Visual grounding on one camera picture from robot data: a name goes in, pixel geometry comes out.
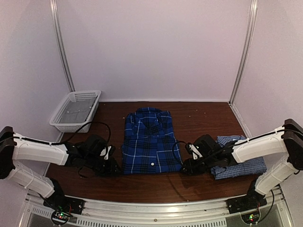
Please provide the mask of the dark blue plaid shirt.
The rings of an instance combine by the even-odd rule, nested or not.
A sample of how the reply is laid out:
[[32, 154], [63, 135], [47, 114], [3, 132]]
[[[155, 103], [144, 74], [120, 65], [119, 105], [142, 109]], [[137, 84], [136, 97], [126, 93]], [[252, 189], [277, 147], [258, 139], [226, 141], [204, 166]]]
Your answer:
[[129, 113], [121, 149], [125, 175], [178, 172], [182, 166], [169, 111], [145, 107]]

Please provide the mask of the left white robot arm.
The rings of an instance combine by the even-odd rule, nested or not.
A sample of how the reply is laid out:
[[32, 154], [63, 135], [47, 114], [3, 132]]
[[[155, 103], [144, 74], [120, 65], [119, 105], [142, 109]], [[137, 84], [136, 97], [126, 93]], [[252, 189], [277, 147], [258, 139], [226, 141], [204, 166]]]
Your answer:
[[25, 162], [87, 167], [97, 176], [111, 176], [121, 173], [119, 164], [112, 157], [114, 151], [115, 147], [98, 135], [91, 135], [79, 143], [49, 142], [22, 136], [6, 126], [0, 132], [0, 177], [35, 191], [48, 204], [63, 210], [69, 202], [60, 184], [35, 172]]

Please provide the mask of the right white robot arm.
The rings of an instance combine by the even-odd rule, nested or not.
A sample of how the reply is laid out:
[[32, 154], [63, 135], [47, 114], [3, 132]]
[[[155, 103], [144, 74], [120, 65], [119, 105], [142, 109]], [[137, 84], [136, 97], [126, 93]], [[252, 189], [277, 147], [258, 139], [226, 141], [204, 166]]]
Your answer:
[[247, 194], [228, 199], [230, 208], [249, 209], [265, 205], [265, 196], [290, 175], [303, 170], [303, 128], [293, 119], [270, 132], [253, 138], [228, 142], [223, 147], [210, 135], [185, 145], [191, 158], [184, 161], [181, 172], [187, 175], [203, 174], [212, 167], [228, 167], [251, 159], [281, 154], [269, 170], [254, 180]]

